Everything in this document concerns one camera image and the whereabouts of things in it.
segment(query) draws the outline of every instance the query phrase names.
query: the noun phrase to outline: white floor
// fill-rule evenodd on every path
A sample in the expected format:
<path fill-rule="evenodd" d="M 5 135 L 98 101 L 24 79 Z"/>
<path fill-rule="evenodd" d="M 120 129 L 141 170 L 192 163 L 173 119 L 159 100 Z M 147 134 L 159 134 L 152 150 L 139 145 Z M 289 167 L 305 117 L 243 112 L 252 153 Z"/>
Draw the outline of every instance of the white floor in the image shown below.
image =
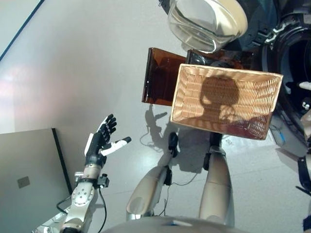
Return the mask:
<path fill-rule="evenodd" d="M 157 0 L 53 0 L 42 4 L 0 63 L 0 133 L 56 128 L 71 181 L 83 169 L 88 134 L 103 117 L 114 113 L 118 119 L 113 140 L 132 137 L 103 169 L 110 178 L 105 229 L 125 221 L 132 191 L 167 152 L 167 135 L 176 130 L 168 124 L 171 108 L 155 105 L 155 115 L 167 112 L 156 121 L 164 138 L 155 133 L 149 105 L 140 102 L 149 47 L 186 55 Z M 146 125 L 153 127 L 153 137 Z M 185 183 L 199 174 L 189 185 L 170 188 L 168 215 L 198 215 L 206 137 L 180 130 L 173 181 Z M 275 147 L 271 137 L 224 139 L 236 226 L 254 233 L 302 232 L 310 199 L 295 188 L 298 175 L 280 161 Z M 99 229 L 103 217 L 100 208 L 89 232 Z"/>

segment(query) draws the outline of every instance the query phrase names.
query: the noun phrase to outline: wicker basket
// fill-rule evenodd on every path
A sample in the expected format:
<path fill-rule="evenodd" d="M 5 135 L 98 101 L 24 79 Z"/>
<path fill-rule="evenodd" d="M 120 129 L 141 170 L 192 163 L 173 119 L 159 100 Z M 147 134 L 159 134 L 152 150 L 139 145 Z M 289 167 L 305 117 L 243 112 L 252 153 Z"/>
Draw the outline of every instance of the wicker basket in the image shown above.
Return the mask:
<path fill-rule="evenodd" d="M 174 123 L 263 140 L 283 75 L 181 64 L 173 99 Z"/>

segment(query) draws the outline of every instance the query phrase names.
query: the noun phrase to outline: silver metal part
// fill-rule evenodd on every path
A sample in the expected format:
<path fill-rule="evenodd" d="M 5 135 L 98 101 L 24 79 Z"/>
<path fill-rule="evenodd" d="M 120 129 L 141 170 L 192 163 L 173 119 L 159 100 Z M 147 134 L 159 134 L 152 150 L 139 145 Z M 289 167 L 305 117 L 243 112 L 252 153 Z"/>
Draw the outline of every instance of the silver metal part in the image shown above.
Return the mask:
<path fill-rule="evenodd" d="M 273 28 L 272 29 L 272 37 L 270 38 L 267 38 L 265 43 L 266 44 L 269 44 L 270 46 L 273 47 L 273 44 L 274 44 L 274 41 L 275 39 L 277 38 L 277 36 L 280 34 L 280 32 L 282 32 L 284 29 L 286 28 L 286 24 L 285 23 L 282 23 L 281 27 L 280 28 Z"/>
<path fill-rule="evenodd" d="M 102 168 L 96 164 L 89 164 L 84 168 L 83 175 L 81 178 L 97 179 Z"/>
<path fill-rule="evenodd" d="M 225 151 L 212 146 L 209 169 L 201 198 L 199 218 L 234 226 L 232 185 Z"/>
<path fill-rule="evenodd" d="M 74 182 L 75 182 L 76 185 L 78 184 L 78 182 L 79 182 L 79 180 L 81 179 L 82 176 L 83 176 L 83 172 L 81 172 L 81 171 L 76 171 L 74 173 Z"/>
<path fill-rule="evenodd" d="M 302 102 L 302 107 L 304 108 L 304 109 L 306 109 L 307 111 L 310 109 L 310 105 L 309 104 L 307 104 L 306 102 Z"/>
<path fill-rule="evenodd" d="M 151 217 L 151 216 L 154 216 L 154 211 L 151 210 L 149 212 L 146 212 L 145 214 L 143 215 L 135 215 L 135 214 L 132 214 L 132 213 L 129 213 L 126 211 L 126 221 L 130 221 L 130 220 L 137 220 L 137 219 L 140 219 L 142 217 Z"/>
<path fill-rule="evenodd" d="M 168 168 L 152 168 L 137 185 L 126 207 L 126 220 L 150 216 L 159 202 Z"/>

